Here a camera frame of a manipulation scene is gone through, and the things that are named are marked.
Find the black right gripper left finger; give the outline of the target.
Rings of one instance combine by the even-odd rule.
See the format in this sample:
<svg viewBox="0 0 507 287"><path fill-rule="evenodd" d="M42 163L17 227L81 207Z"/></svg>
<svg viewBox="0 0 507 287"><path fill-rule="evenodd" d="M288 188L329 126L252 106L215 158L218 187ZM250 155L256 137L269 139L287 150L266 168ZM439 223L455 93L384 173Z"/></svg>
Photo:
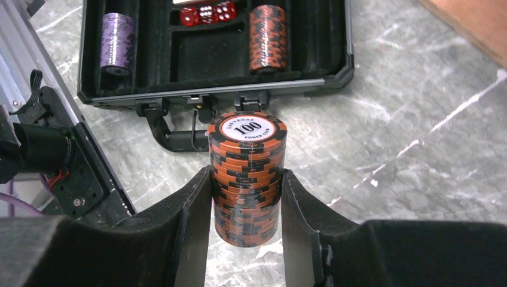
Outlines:
<svg viewBox="0 0 507 287"><path fill-rule="evenodd" d="M113 227L67 216L1 219L2 286L203 286L210 169Z"/></svg>

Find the orange black chip stack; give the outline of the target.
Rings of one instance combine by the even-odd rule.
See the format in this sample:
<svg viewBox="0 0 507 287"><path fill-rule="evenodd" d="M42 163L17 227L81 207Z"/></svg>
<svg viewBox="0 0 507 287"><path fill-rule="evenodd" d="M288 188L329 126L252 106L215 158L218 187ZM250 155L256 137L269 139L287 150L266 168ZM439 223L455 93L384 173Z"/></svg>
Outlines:
<svg viewBox="0 0 507 287"><path fill-rule="evenodd" d="M216 232L241 248L266 243L278 228L287 126L263 112L230 112L207 135Z"/></svg>

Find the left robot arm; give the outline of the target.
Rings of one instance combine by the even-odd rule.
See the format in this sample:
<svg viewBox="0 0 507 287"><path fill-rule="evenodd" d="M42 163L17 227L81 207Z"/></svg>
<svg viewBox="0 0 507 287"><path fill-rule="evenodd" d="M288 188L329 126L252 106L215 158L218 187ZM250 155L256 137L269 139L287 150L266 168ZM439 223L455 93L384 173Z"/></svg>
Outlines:
<svg viewBox="0 0 507 287"><path fill-rule="evenodd" d="M77 160L69 129L10 123L1 106L1 183ZM1 218L1 286L204 286L210 168L113 226L61 215Z"/></svg>

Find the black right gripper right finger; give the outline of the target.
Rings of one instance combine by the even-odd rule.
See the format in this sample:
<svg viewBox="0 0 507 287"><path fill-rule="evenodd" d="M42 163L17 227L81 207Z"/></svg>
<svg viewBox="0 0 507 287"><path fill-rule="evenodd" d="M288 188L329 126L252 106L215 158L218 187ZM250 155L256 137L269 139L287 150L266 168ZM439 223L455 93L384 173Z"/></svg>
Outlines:
<svg viewBox="0 0 507 287"><path fill-rule="evenodd" d="M281 199L287 286L505 286L506 226L375 219L357 224L286 170Z"/></svg>

